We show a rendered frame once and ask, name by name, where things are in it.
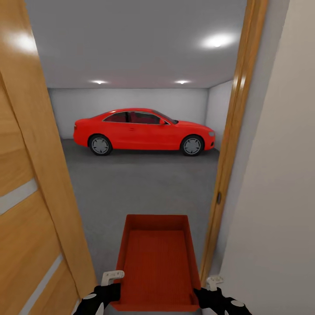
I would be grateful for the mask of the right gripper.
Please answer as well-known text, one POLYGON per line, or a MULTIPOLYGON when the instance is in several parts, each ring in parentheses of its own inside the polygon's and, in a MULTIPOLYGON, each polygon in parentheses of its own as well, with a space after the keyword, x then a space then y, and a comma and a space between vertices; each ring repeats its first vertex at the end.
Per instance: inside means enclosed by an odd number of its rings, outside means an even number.
POLYGON ((198 297, 200 309, 211 308, 217 313, 216 300, 219 296, 222 296, 222 292, 219 287, 217 287, 216 291, 210 291, 207 289, 197 290, 194 288, 194 293, 198 297))

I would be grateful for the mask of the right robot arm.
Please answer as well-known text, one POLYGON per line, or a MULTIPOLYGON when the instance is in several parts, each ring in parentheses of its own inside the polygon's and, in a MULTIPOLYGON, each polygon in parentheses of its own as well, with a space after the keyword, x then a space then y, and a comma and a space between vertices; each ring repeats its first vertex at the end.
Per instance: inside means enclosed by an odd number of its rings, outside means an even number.
POLYGON ((205 281, 206 289, 197 290, 194 288, 200 309, 211 308, 218 315, 252 315, 241 301, 222 296, 221 289, 216 287, 216 284, 225 282, 222 275, 208 276, 205 281))

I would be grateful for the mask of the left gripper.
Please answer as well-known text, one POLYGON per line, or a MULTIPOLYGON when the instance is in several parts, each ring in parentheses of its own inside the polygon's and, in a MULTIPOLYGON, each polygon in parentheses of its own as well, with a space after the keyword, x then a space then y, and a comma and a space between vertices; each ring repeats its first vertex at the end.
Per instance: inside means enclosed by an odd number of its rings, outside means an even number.
POLYGON ((108 286, 96 286, 94 292, 104 291, 107 294, 107 305, 111 301, 118 301, 120 299, 121 283, 111 283, 108 286))

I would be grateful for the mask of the storage box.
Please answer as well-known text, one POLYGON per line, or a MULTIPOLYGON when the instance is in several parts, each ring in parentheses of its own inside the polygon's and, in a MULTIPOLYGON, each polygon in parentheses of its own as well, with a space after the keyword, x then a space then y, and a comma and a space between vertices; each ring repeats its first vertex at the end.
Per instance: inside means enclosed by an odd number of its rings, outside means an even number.
POLYGON ((128 214, 116 270, 123 312, 194 312, 202 290, 187 215, 128 214))

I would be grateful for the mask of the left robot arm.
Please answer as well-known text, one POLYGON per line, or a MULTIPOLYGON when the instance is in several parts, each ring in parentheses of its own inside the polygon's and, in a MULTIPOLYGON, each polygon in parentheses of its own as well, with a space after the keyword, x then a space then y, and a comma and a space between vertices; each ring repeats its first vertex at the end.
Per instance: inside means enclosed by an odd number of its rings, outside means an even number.
POLYGON ((110 283, 110 280, 121 279, 124 276, 122 270, 104 272, 101 285, 94 287, 94 292, 82 298, 73 315, 103 315, 106 305, 120 299, 121 283, 110 283))

